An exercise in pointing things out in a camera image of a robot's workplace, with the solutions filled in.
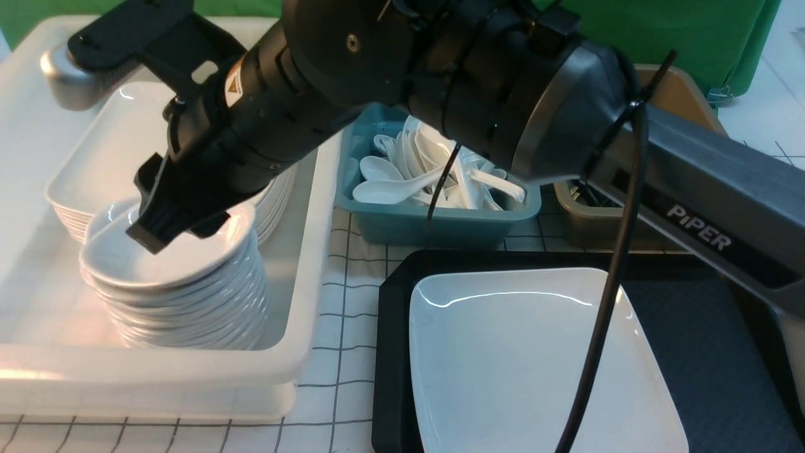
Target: black serving tray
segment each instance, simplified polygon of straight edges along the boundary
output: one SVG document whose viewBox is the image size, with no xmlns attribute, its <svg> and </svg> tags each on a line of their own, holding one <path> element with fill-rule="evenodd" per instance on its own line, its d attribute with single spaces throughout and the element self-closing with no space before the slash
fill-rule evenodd
<svg viewBox="0 0 805 453">
<path fill-rule="evenodd" d="M 454 272 L 606 270 L 611 257 L 505 251 L 418 251 L 409 256 L 380 287 L 372 427 L 376 453 L 423 452 L 408 351 L 408 309 L 419 281 Z M 691 453 L 805 452 L 805 421 L 786 352 L 762 302 L 686 255 L 632 255 L 624 287 L 677 406 Z"/>
</svg>

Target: green backdrop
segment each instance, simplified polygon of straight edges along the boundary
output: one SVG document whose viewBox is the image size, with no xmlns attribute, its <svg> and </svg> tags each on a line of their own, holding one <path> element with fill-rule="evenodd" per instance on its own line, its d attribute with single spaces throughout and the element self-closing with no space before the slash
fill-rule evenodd
<svg viewBox="0 0 805 453">
<path fill-rule="evenodd" d="M 100 14 L 119 0 L 0 0 L 0 28 L 12 48 L 53 15 Z M 550 0 L 535 0 L 544 6 Z M 636 63 L 660 63 L 669 49 L 676 66 L 702 90 L 728 85 L 740 95 L 758 66 L 780 0 L 566 0 L 588 36 L 623 50 Z M 270 16 L 281 0 L 196 0 L 203 15 Z"/>
</svg>

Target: warning label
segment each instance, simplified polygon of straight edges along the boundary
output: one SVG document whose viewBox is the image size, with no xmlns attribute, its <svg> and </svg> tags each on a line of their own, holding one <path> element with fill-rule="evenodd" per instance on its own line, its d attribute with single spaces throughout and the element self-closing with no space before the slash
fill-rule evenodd
<svg viewBox="0 0 805 453">
<path fill-rule="evenodd" d="M 243 98 L 243 84 L 241 83 L 242 62 L 243 59 L 235 63 L 232 69 L 229 70 L 229 75 L 226 77 L 224 96 L 226 105 L 229 107 L 234 106 L 236 102 Z"/>
</svg>

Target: white plastic bin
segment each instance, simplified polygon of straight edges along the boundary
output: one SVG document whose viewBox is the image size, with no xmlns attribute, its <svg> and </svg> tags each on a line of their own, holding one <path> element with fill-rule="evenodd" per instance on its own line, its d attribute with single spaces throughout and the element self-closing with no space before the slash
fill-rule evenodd
<svg viewBox="0 0 805 453">
<path fill-rule="evenodd" d="M 37 63 L 90 20 L 46 21 L 0 67 L 0 81 L 14 86 L 0 94 L 0 414 L 277 420 L 294 404 L 311 350 L 341 135 L 300 164 L 287 211 L 261 247 L 272 284 L 261 351 L 124 348 L 81 280 L 79 245 L 43 197 L 97 110 L 60 110 Z M 251 45 L 273 20 L 215 22 Z"/>
</svg>

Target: robotic arm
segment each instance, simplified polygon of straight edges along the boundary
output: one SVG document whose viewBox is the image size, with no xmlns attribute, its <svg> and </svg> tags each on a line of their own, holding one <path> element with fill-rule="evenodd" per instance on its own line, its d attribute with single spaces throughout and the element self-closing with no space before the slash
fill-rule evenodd
<svg viewBox="0 0 805 453">
<path fill-rule="evenodd" d="M 632 131 L 599 143 L 629 107 L 616 52 L 579 17 L 528 0 L 286 0 L 250 50 L 192 0 L 127 0 L 43 58 L 60 103 L 83 110 L 141 65 L 177 93 L 167 153 L 135 177 L 129 235 L 157 253 L 211 235 L 225 210 L 353 121 L 395 106 L 521 178 L 584 177 L 623 202 Z M 218 70 L 203 83 L 192 72 Z M 805 318 L 805 175 L 649 108 L 641 216 L 714 268 Z"/>
</svg>

